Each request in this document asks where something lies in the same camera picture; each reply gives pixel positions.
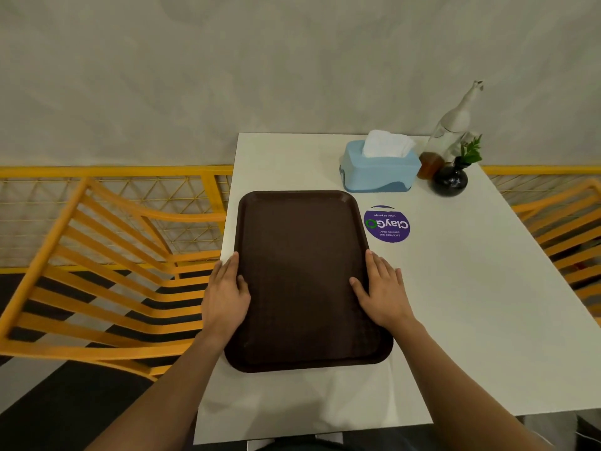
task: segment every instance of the small vase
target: small vase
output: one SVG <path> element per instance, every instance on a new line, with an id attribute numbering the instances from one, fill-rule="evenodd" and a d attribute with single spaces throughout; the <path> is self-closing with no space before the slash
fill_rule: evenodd
<path id="1" fill-rule="evenodd" d="M 468 185 L 468 174 L 463 171 L 470 166 L 462 163 L 461 157 L 456 157 L 453 163 L 447 163 L 430 181 L 430 187 L 440 196 L 457 196 Z"/>

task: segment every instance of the white table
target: white table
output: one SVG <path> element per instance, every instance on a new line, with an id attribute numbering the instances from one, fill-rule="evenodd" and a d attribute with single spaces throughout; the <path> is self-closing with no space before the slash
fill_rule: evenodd
<path id="1" fill-rule="evenodd" d="M 222 259 L 238 202 L 254 190 L 341 190 L 346 143 L 364 136 L 241 133 Z M 417 180 L 406 193 L 355 194 L 361 214 L 390 205 L 409 237 L 370 248 L 403 270 L 415 315 L 514 415 L 601 407 L 601 330 L 479 166 L 454 198 Z M 382 363 L 245 374 L 222 356 L 195 443 L 404 426 L 430 416 L 400 349 Z"/>

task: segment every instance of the round sticker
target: round sticker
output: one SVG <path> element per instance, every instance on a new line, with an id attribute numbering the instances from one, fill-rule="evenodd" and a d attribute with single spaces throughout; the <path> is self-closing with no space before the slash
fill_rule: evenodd
<path id="1" fill-rule="evenodd" d="M 409 235 L 409 220 L 392 207 L 377 205 L 365 212 L 363 222 L 369 233 L 384 242 L 401 242 Z"/>

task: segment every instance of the green plant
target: green plant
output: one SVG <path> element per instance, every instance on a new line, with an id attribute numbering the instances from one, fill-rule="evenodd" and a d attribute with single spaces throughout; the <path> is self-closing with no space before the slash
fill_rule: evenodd
<path id="1" fill-rule="evenodd" d="M 461 162 L 466 164 L 482 161 L 480 156 L 480 139 L 482 135 L 475 137 L 470 143 L 461 143 Z"/>

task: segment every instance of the brown liquid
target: brown liquid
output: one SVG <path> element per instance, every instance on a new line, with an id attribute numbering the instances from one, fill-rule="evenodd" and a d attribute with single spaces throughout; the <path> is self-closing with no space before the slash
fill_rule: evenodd
<path id="1" fill-rule="evenodd" d="M 421 161 L 421 167 L 417 173 L 417 177 L 425 180 L 430 180 L 445 165 L 445 160 L 438 153 L 434 152 L 422 153 L 419 155 L 419 161 Z"/>

